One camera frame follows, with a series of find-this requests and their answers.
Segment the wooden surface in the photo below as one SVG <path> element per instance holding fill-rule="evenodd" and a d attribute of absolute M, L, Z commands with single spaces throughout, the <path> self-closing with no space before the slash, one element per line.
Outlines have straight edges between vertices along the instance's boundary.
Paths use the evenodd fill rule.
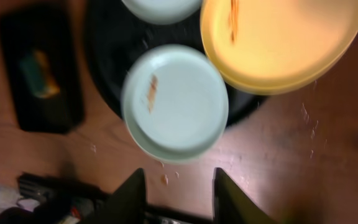
<path fill-rule="evenodd" d="M 29 2 L 0 0 L 0 13 Z M 68 2 L 86 120 L 67 136 L 18 129 L 0 49 L 0 183 L 16 186 L 24 171 L 69 175 L 112 192 L 143 167 L 150 203 L 211 216 L 213 170 L 222 167 L 276 220 L 302 210 L 311 223 L 358 223 L 358 36 L 316 83 L 269 98 L 201 159 L 162 167 L 135 145 L 93 85 L 81 45 L 84 10 L 84 0 Z"/>

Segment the wooden table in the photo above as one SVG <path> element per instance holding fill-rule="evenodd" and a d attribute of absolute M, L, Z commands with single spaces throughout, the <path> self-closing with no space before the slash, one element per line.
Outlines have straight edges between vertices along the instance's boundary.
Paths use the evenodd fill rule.
<path fill-rule="evenodd" d="M 30 2 L 0 0 L 0 13 Z M 211 216 L 213 171 L 222 167 L 276 220 L 303 210 L 311 223 L 358 223 L 358 36 L 316 83 L 269 98 L 201 159 L 163 167 L 136 146 L 100 97 L 82 48 L 85 1 L 67 4 L 85 122 L 66 136 L 21 131 L 0 49 L 0 183 L 16 186 L 15 178 L 30 172 L 75 177 L 112 192 L 143 167 L 150 203 Z M 161 182 L 165 174 L 168 185 Z"/>

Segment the round black tray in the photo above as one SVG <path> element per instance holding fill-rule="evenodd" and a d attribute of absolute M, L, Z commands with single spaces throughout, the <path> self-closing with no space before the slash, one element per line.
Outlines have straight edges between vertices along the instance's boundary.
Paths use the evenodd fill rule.
<path fill-rule="evenodd" d="M 132 64 L 146 51 L 165 44 L 182 44 L 204 53 L 200 11 L 167 26 L 148 24 L 134 16 L 120 0 L 88 1 L 85 55 L 93 81 L 109 107 L 121 118 L 121 90 Z M 227 126 L 250 115 L 264 101 L 226 85 Z"/>

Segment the white bowl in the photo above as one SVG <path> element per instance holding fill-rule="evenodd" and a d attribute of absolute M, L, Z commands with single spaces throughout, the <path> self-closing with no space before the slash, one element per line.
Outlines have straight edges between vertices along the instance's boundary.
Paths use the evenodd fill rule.
<path fill-rule="evenodd" d="M 165 45 L 145 53 L 129 70 L 122 114 L 147 154 L 167 162 L 185 161 L 208 150 L 222 135 L 227 91 L 203 54 Z"/>
<path fill-rule="evenodd" d="M 200 8 L 202 0 L 122 0 L 139 19 L 157 25 L 182 21 Z"/>

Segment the yellow plate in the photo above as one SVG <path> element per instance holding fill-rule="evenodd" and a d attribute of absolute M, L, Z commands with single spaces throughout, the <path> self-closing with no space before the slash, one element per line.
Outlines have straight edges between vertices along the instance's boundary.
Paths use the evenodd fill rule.
<path fill-rule="evenodd" d="M 224 80 L 274 95 L 327 72 L 358 32 L 358 0 L 205 0 L 201 36 Z"/>

